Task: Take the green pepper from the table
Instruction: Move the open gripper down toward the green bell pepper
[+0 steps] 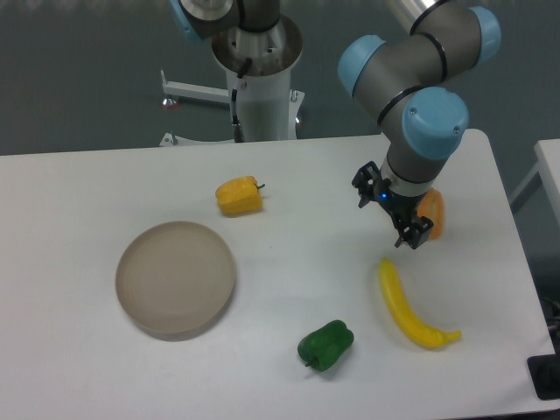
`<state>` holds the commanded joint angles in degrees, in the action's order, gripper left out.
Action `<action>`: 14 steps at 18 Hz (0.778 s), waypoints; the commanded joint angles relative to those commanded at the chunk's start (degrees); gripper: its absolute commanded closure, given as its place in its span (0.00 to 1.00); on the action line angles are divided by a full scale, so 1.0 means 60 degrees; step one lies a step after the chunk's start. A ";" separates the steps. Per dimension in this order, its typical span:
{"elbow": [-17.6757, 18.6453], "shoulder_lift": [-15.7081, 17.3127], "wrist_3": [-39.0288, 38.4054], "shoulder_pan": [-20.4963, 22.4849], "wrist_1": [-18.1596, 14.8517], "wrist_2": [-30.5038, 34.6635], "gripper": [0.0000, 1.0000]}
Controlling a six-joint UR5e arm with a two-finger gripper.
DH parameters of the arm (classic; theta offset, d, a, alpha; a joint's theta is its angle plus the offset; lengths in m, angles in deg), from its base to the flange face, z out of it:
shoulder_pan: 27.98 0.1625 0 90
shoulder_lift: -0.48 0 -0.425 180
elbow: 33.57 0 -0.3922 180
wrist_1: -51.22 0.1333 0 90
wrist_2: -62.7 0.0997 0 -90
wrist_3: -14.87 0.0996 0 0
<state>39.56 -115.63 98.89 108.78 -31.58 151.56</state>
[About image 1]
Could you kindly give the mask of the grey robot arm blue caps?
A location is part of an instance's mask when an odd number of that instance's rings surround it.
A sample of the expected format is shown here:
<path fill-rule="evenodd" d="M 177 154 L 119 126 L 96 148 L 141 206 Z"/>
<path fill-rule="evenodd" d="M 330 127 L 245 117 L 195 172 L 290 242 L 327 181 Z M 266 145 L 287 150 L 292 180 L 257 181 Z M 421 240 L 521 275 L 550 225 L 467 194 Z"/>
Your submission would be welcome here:
<path fill-rule="evenodd" d="M 416 249 L 435 229 L 417 210 L 469 123 L 465 103 L 444 83 L 492 58 L 501 28 L 490 10 L 453 1 L 392 1 L 389 8 L 408 37 L 393 45 L 375 35 L 356 39 L 337 74 L 389 141 L 383 163 L 368 163 L 353 178 L 360 203 L 379 204 L 398 242 Z M 173 1 L 171 11 L 185 37 L 211 42 L 227 76 L 234 140 L 287 139 L 295 128 L 291 69 L 303 40 L 279 2 Z"/>

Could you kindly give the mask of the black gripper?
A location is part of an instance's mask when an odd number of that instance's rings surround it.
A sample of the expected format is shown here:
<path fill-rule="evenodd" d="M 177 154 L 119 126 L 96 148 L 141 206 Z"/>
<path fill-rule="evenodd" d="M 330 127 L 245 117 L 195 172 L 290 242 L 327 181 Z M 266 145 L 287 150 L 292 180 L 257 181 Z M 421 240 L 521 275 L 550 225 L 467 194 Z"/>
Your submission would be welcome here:
<path fill-rule="evenodd" d="M 354 175 L 352 186 L 359 195 L 358 207 L 370 202 L 378 204 L 389 214 L 398 233 L 395 247 L 406 244 L 417 249 L 430 237 L 434 223 L 425 216 L 416 216 L 424 197 L 424 185 L 399 178 L 390 168 L 379 168 L 370 161 Z"/>

